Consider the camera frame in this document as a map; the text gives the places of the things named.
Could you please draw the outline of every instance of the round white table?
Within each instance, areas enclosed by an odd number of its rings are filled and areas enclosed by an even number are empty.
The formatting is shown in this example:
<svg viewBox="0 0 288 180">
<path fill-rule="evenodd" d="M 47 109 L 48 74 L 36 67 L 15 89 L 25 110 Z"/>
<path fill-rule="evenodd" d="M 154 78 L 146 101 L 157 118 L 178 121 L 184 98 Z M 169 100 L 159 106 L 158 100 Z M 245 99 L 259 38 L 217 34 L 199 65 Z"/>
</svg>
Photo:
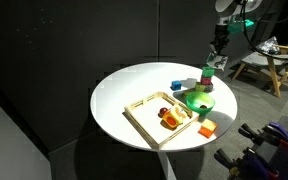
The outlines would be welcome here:
<svg viewBox="0 0 288 180">
<path fill-rule="evenodd" d="M 203 146 L 223 135 L 232 125 L 237 114 L 237 103 L 230 88 L 212 77 L 213 91 L 209 94 L 216 103 L 212 111 L 203 118 L 217 123 L 210 138 L 197 133 L 201 123 L 192 123 L 161 149 L 152 148 L 123 115 L 124 107 L 155 92 L 165 92 L 177 97 L 176 93 L 194 88 L 200 81 L 202 70 L 177 63 L 154 62 L 130 66 L 102 80 L 91 96 L 90 107 L 95 121 L 112 138 L 134 148 L 156 151 L 168 179 L 176 179 L 166 152 L 183 151 Z M 181 90 L 173 91 L 171 82 L 180 80 Z"/>
</svg>

